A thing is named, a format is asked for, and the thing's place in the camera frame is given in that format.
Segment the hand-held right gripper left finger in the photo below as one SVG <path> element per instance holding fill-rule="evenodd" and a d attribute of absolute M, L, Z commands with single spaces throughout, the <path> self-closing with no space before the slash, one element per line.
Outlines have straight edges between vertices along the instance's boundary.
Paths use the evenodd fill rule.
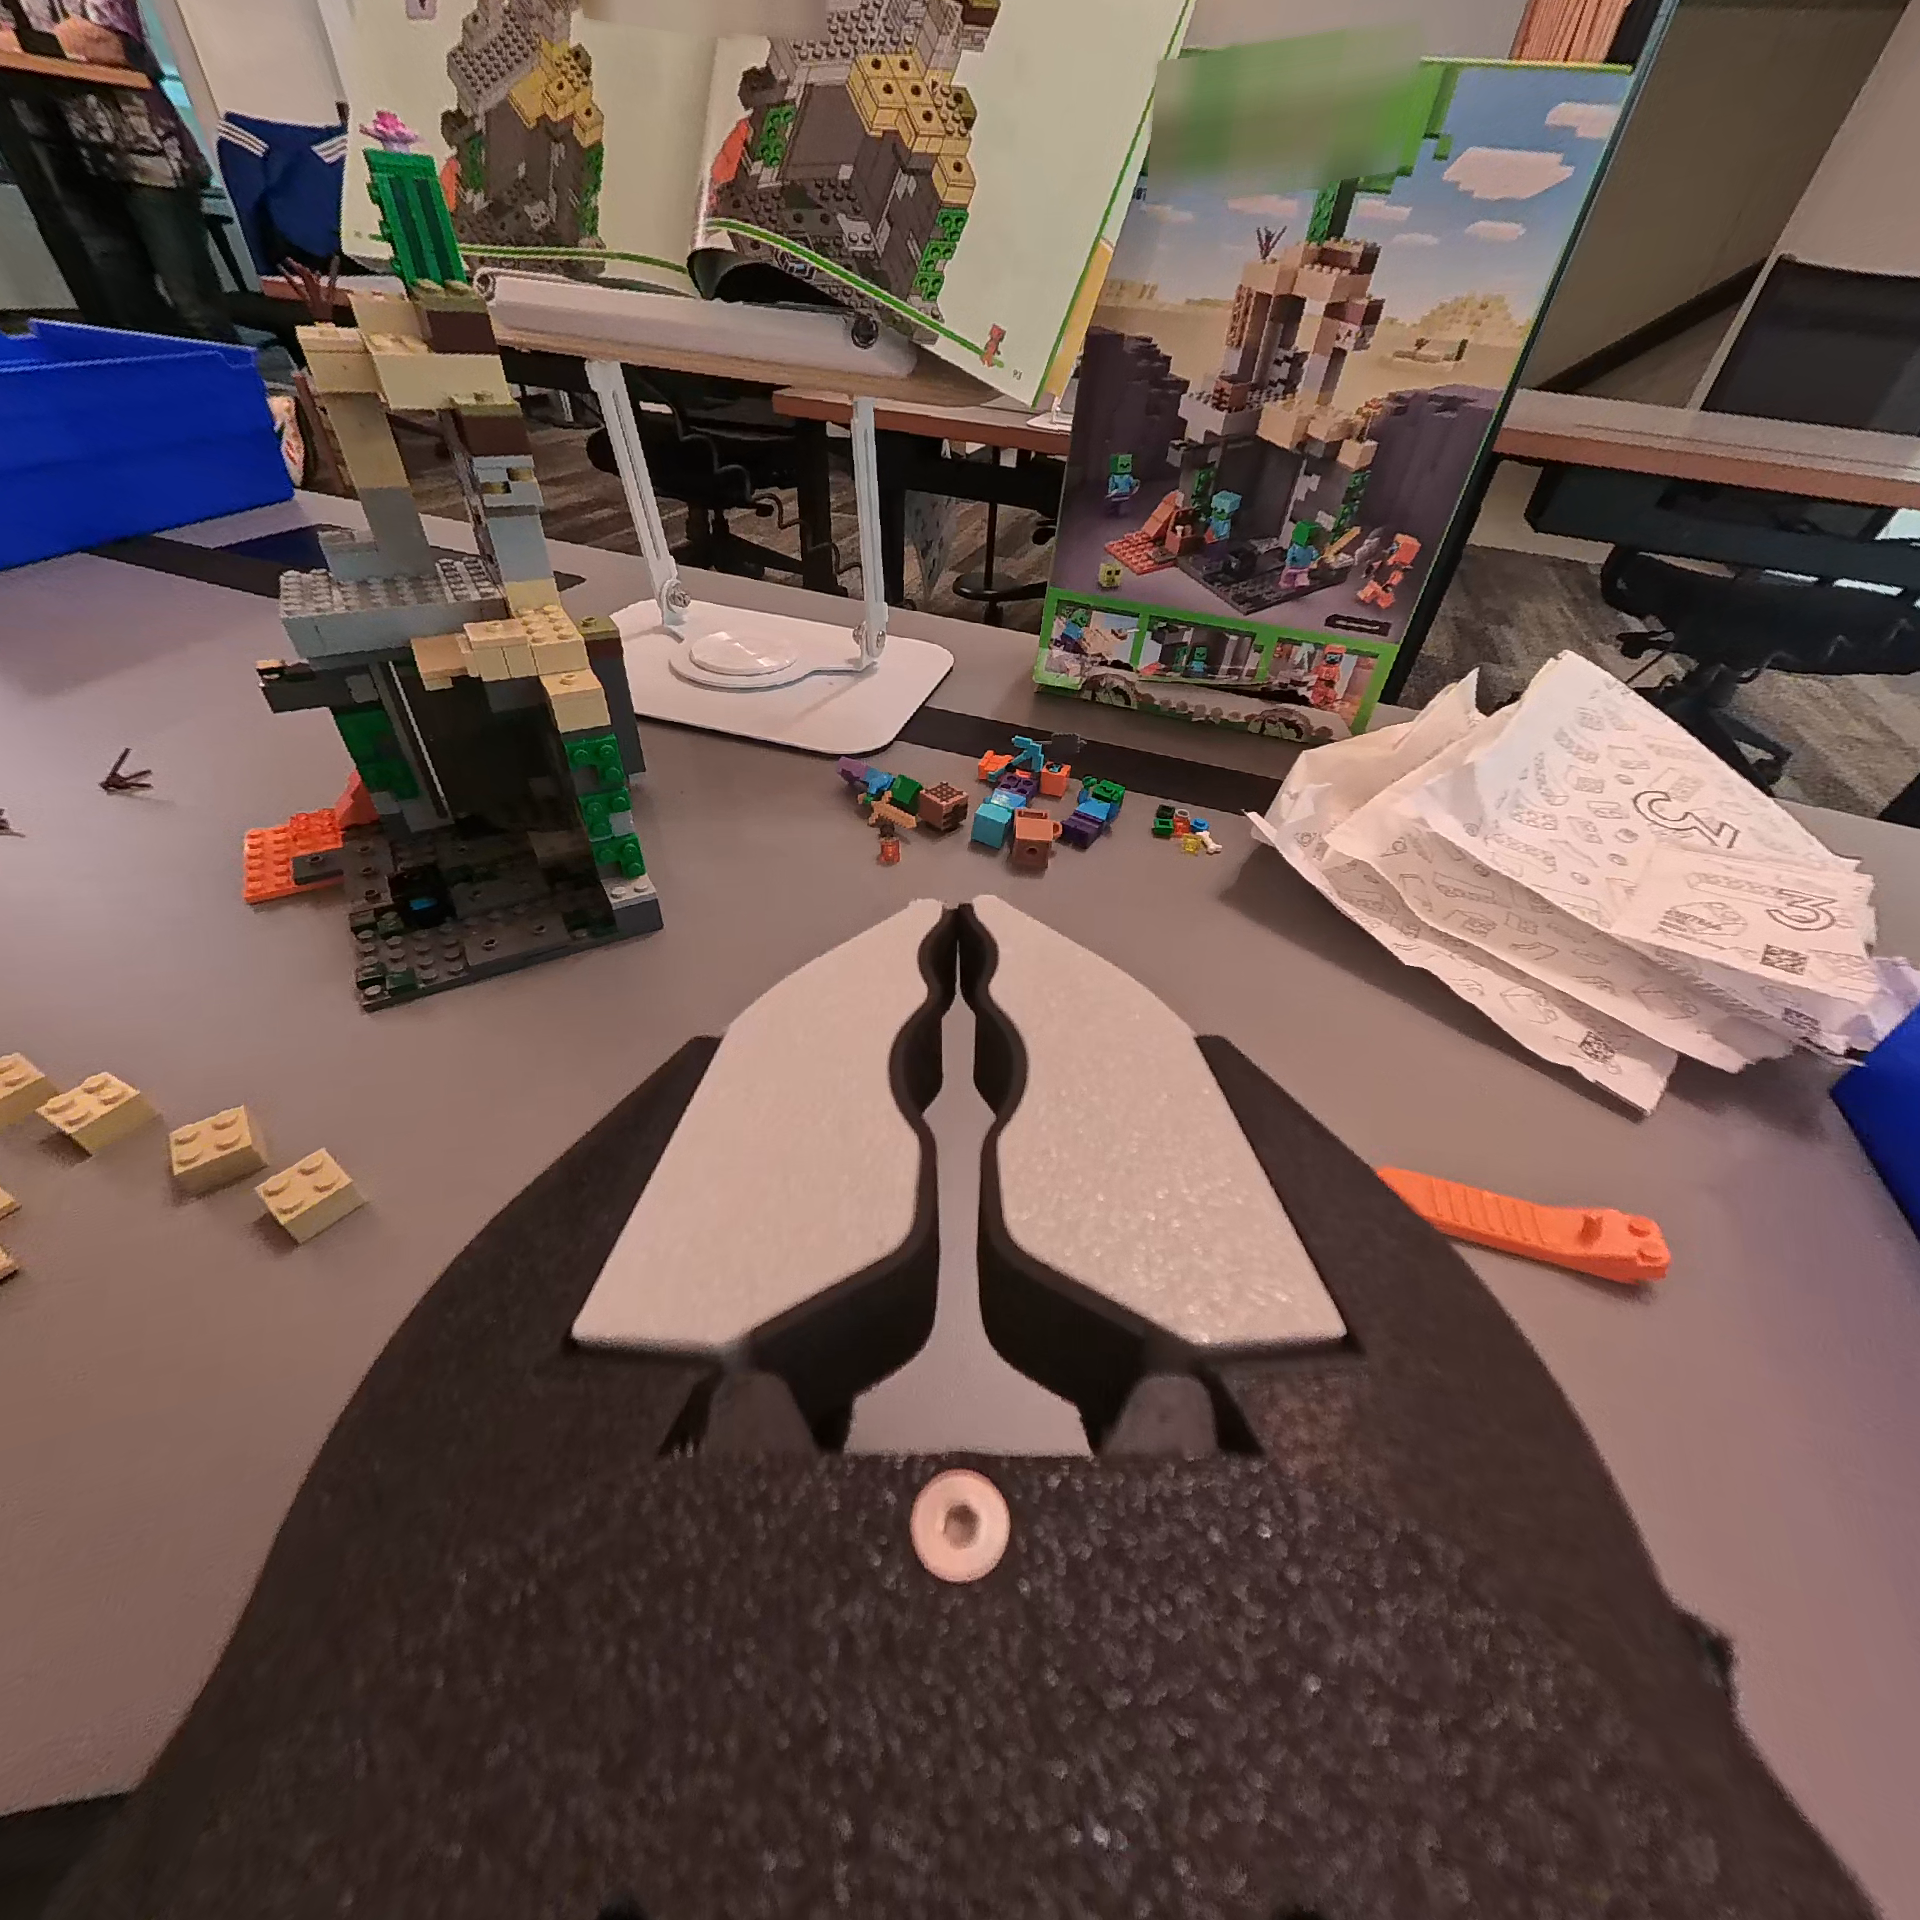
<path fill-rule="evenodd" d="M 812 1418 L 900 1369 L 936 1305 L 948 910 L 921 898 L 719 1037 L 571 1322 L 593 1351 L 780 1376 Z"/>

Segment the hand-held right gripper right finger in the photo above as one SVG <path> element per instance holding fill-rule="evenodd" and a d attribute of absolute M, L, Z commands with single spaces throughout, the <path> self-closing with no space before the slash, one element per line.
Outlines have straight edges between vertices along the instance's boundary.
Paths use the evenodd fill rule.
<path fill-rule="evenodd" d="M 1084 1418 L 1141 1376 L 1340 1345 L 1347 1320 L 1189 1021 L 1003 898 L 958 911 L 992 1109 L 979 1305 L 995 1351 Z"/>

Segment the toy brick tower build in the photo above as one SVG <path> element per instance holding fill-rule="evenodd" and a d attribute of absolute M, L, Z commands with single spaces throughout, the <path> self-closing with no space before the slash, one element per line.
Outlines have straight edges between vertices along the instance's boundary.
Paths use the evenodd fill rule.
<path fill-rule="evenodd" d="M 297 337 L 368 528 L 279 575 L 277 712 L 324 712 L 333 805 L 254 829 L 245 900 L 341 884 L 374 1012 L 661 930 L 632 823 L 641 754 L 617 626 L 575 621 L 523 413 L 433 161 L 376 111 L 369 198 L 400 292 Z"/>

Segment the orange brick separator tool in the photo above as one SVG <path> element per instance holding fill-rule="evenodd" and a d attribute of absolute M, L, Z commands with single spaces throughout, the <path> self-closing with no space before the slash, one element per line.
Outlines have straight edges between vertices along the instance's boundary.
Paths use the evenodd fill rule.
<path fill-rule="evenodd" d="M 1647 1215 L 1613 1206 L 1542 1206 L 1409 1168 L 1375 1168 L 1375 1176 L 1453 1240 L 1620 1284 L 1645 1284 L 1669 1273 L 1669 1244 Z"/>

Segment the pile of colourful toy figures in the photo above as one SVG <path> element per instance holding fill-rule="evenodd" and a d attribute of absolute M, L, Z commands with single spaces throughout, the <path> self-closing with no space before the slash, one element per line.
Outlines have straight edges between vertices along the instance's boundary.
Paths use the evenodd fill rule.
<path fill-rule="evenodd" d="M 1141 807 L 1151 842 L 1215 857 L 1215 815 L 1236 790 L 1235 774 L 1203 774 L 1079 733 L 1014 733 L 960 776 L 910 774 L 857 754 L 832 769 L 885 871 L 924 841 L 968 845 L 1012 872 L 1045 872 L 1059 853 L 1105 841 L 1126 807 Z"/>

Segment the white book stand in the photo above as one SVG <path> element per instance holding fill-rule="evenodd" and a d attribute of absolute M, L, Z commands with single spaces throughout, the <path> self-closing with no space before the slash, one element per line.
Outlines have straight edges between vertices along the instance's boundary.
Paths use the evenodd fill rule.
<path fill-rule="evenodd" d="M 637 716 L 815 754 L 887 748 L 945 678 L 953 656 L 926 639 L 888 639 L 879 561 L 876 397 L 917 368 L 899 332 L 838 306 L 723 304 L 619 289 L 481 266 L 497 337 L 569 337 L 599 397 L 653 596 L 614 613 Z M 688 596 L 669 556 L 624 365 L 663 368 L 677 352 L 718 340 L 768 346 L 777 370 L 797 370 L 853 401 L 857 556 L 855 623 Z"/>

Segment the heap of white paper bags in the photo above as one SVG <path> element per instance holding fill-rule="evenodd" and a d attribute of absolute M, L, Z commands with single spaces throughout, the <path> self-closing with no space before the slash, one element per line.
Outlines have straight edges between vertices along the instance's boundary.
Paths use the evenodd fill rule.
<path fill-rule="evenodd" d="M 1542 1062 L 1649 1113 L 1679 1061 L 1852 1061 L 1916 1009 L 1873 880 L 1583 656 L 1315 748 L 1255 839 Z"/>

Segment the black office chair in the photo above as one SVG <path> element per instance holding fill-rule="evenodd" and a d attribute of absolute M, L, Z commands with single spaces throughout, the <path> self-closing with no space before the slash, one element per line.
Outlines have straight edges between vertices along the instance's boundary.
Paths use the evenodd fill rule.
<path fill-rule="evenodd" d="M 895 602 L 1032 632 L 1065 460 L 1023 447 L 892 436 L 879 512 Z"/>
<path fill-rule="evenodd" d="M 1607 542 L 1600 596 L 1640 623 L 1629 658 L 1686 671 L 1647 692 L 1765 790 L 1790 752 L 1734 709 L 1765 671 L 1909 676 L 1918 668 L 1916 512 L 1645 471 L 1550 464 L 1526 502 L 1537 534 Z"/>
<path fill-rule="evenodd" d="M 671 558 L 699 569 L 760 577 L 800 575 L 800 559 L 729 528 L 729 512 L 780 514 L 777 495 L 800 485 L 800 441 L 768 388 L 624 365 L 656 498 L 679 501 L 685 537 Z"/>

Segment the blue storage bin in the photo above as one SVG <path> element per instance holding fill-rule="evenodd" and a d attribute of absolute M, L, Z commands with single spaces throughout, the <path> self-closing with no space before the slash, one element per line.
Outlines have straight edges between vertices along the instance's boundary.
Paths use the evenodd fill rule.
<path fill-rule="evenodd" d="M 295 494 L 248 346 L 35 322 L 3 337 L 3 566 Z"/>
<path fill-rule="evenodd" d="M 1830 1088 L 1830 1101 L 1913 1234 L 1918 1198 L 1918 1009 Z"/>

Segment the green toy set box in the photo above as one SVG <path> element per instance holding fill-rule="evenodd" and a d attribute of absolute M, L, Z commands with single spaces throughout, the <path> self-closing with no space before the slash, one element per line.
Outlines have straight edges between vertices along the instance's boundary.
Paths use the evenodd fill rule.
<path fill-rule="evenodd" d="M 1383 32 L 1161 70 L 1075 370 L 1037 692 L 1364 727 L 1632 87 Z"/>

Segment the brown wooden table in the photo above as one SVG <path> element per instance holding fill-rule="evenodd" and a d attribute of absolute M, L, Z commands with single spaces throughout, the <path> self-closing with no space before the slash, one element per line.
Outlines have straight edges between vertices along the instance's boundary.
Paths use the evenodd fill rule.
<path fill-rule="evenodd" d="M 619 365 L 656 368 L 647 349 L 625 349 Z M 800 485 L 777 495 L 780 514 L 729 512 L 729 528 L 757 543 L 781 548 L 800 559 L 800 581 L 813 592 L 838 592 L 838 553 L 832 537 L 832 442 L 829 424 L 849 421 L 849 397 L 827 386 L 825 374 L 801 372 L 797 386 L 766 382 L 780 370 L 739 354 L 667 352 L 661 370 L 699 378 L 726 378 L 768 388 L 773 409 L 789 421 L 800 441 Z M 1023 447 L 1065 460 L 1070 424 L 1037 415 L 1031 401 L 995 401 L 964 396 L 967 382 L 934 368 L 928 359 L 902 378 L 881 378 L 873 397 L 877 434 L 877 494 L 881 447 L 892 436 L 945 441 L 988 447 Z M 879 512 L 879 566 L 887 583 L 888 542 Z"/>

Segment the open instruction booklet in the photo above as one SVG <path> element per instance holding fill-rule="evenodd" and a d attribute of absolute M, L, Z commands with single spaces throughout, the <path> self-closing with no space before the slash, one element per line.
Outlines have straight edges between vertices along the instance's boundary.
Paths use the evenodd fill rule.
<path fill-rule="evenodd" d="M 368 161 L 405 130 L 476 270 L 689 294 L 755 261 L 1040 400 L 1189 10 L 347 5 L 343 237 L 391 263 Z"/>

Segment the blue striped jacket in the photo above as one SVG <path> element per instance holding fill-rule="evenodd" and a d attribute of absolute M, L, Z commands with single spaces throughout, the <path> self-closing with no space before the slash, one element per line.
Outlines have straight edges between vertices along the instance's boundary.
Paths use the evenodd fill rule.
<path fill-rule="evenodd" d="M 261 279 L 293 258 L 324 270 L 343 248 L 347 130 L 251 113 L 224 116 L 214 135 L 231 207 Z"/>

